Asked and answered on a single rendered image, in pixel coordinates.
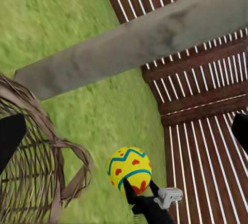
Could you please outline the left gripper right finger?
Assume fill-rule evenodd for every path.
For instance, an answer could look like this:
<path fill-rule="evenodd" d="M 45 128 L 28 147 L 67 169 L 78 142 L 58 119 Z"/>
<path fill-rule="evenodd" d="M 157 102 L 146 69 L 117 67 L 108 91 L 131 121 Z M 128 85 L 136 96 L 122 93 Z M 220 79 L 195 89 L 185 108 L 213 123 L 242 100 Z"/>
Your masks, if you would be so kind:
<path fill-rule="evenodd" d="M 248 115 L 236 113 L 232 124 L 232 133 L 248 156 Z"/>

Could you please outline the easter egg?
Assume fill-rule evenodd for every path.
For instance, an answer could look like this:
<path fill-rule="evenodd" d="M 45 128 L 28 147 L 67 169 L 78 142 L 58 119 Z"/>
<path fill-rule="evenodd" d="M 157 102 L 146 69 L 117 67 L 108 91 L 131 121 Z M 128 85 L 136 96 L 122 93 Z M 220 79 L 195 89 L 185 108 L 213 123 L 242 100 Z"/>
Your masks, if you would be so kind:
<path fill-rule="evenodd" d="M 109 158 L 107 174 L 112 184 L 125 192 L 123 179 L 126 178 L 137 196 L 144 192 L 152 175 L 151 163 L 144 151 L 137 147 L 126 147 L 117 150 Z"/>

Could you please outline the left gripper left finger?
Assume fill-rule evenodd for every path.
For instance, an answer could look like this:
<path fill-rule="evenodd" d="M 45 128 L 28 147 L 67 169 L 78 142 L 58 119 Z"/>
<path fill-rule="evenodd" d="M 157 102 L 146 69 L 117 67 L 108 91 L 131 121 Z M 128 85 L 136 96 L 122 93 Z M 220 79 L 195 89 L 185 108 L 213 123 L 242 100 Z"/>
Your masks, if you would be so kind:
<path fill-rule="evenodd" d="M 26 121 L 22 113 L 0 118 L 0 174 L 8 167 L 26 133 Z"/>

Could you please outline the wicker basket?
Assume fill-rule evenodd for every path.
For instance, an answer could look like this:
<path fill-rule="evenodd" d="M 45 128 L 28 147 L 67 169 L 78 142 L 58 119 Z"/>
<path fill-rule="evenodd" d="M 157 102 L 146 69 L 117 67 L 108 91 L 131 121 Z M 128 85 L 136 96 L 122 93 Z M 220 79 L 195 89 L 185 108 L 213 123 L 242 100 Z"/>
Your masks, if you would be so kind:
<path fill-rule="evenodd" d="M 90 182 L 87 187 L 87 172 L 93 173 L 93 165 L 94 161 L 87 151 L 84 145 L 73 143 L 67 137 L 60 138 L 57 128 L 54 123 L 51 121 L 49 114 L 41 107 L 38 99 L 33 95 L 33 93 L 29 90 L 28 87 L 21 85 L 13 80 L 10 80 L 5 75 L 0 75 L 0 114 L 3 114 L 4 117 L 12 116 L 18 114 L 18 112 L 13 109 L 11 105 L 15 105 L 22 112 L 27 121 L 31 124 L 32 130 L 26 123 L 27 133 L 24 136 L 26 145 L 23 145 L 21 142 L 16 151 L 14 152 L 13 157 L 8 163 L 8 167 L 5 167 L 5 179 L 2 179 L 2 174 L 0 174 L 0 224 L 5 224 L 6 217 L 10 213 L 8 217 L 7 224 L 10 224 L 11 217 L 13 213 L 15 213 L 15 217 L 11 224 L 21 224 L 24 212 L 26 213 L 25 219 L 22 224 L 26 224 L 27 216 L 29 211 L 33 211 L 31 217 L 27 224 L 31 224 L 32 218 L 37 211 L 37 216 L 33 221 L 33 224 L 37 224 L 38 217 L 42 214 L 41 219 L 38 224 L 43 224 L 44 216 L 47 214 L 47 210 L 51 210 L 48 220 L 46 224 L 59 224 L 62 218 L 62 204 L 63 201 L 67 201 L 65 207 L 69 206 L 69 203 L 73 198 L 81 197 L 82 190 L 84 188 L 88 188 L 90 184 L 93 182 L 91 177 Z M 30 122 L 30 117 L 33 119 L 35 126 Z M 39 129 L 45 134 L 48 138 L 44 140 Z M 29 130 L 35 136 L 36 141 L 31 137 Z M 40 136 L 40 139 L 36 136 L 34 130 Z M 49 146 L 49 155 L 47 152 L 47 148 L 45 145 Z M 36 146 L 38 146 L 40 152 L 40 159 L 36 153 Z M 31 147 L 34 149 L 35 158 L 33 160 L 31 154 Z M 71 148 L 77 157 L 84 164 L 80 171 L 73 177 L 73 179 L 69 182 L 67 186 L 65 186 L 64 179 L 64 163 L 65 159 L 63 157 L 62 148 Z M 30 154 L 30 162 L 27 158 L 27 154 L 25 149 L 28 149 Z M 52 169 L 52 155 L 53 153 L 54 161 L 55 161 L 55 170 Z M 22 151 L 25 155 L 25 160 L 27 160 L 29 165 L 29 175 L 26 174 L 26 161 L 24 161 L 22 157 Z M 20 153 L 20 161 L 17 157 L 17 152 Z M 48 169 L 47 162 L 45 161 L 45 157 L 47 157 L 50 164 L 50 171 Z M 39 162 L 39 172 L 36 170 L 36 158 Z M 41 160 L 44 164 L 44 171 L 41 167 Z M 11 170 L 11 162 L 13 163 L 15 169 L 15 175 L 13 176 Z M 20 176 L 17 176 L 17 164 L 20 169 Z M 34 166 L 34 174 L 32 174 L 32 164 Z M 50 175 L 49 185 L 47 184 L 47 176 Z M 42 177 L 44 176 L 44 184 L 42 187 Z M 37 196 L 36 196 L 36 178 L 39 177 L 39 205 L 36 205 Z M 26 179 L 29 179 L 29 187 L 26 191 L 26 197 L 24 200 L 23 207 L 20 207 L 24 186 L 26 186 Z M 32 178 L 34 178 L 34 189 L 35 189 L 35 205 L 32 207 Z M 13 193 L 11 195 L 11 183 L 14 181 L 14 202 L 11 206 L 11 200 Z M 18 191 L 17 191 L 17 181 L 20 182 Z M 9 190 L 7 192 L 7 182 L 9 182 Z M 5 189 L 2 193 L 3 183 L 5 183 Z M 52 203 L 49 204 L 49 188 L 51 186 L 51 200 Z M 26 207 L 26 201 L 28 197 L 28 191 L 30 192 L 30 200 L 28 207 Z M 15 208 L 16 202 L 18 199 L 18 195 L 20 192 L 20 202 L 18 208 Z M 42 197 L 45 197 L 44 205 L 42 205 Z M 6 207 L 7 198 L 9 195 L 9 206 Z"/>

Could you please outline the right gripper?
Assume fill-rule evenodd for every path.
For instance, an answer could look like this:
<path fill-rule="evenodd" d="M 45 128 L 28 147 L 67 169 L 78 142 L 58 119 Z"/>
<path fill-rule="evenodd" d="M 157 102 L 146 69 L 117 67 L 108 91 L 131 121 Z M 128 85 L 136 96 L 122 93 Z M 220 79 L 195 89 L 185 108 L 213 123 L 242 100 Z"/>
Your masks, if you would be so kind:
<path fill-rule="evenodd" d="M 132 208 L 134 215 L 143 213 L 148 224 L 175 224 L 167 209 L 162 210 L 158 203 L 154 201 L 154 198 L 159 197 L 157 195 L 160 188 L 153 180 L 150 180 L 149 185 L 153 192 L 152 197 L 137 196 L 128 180 L 123 179 L 128 203 L 134 205 Z"/>

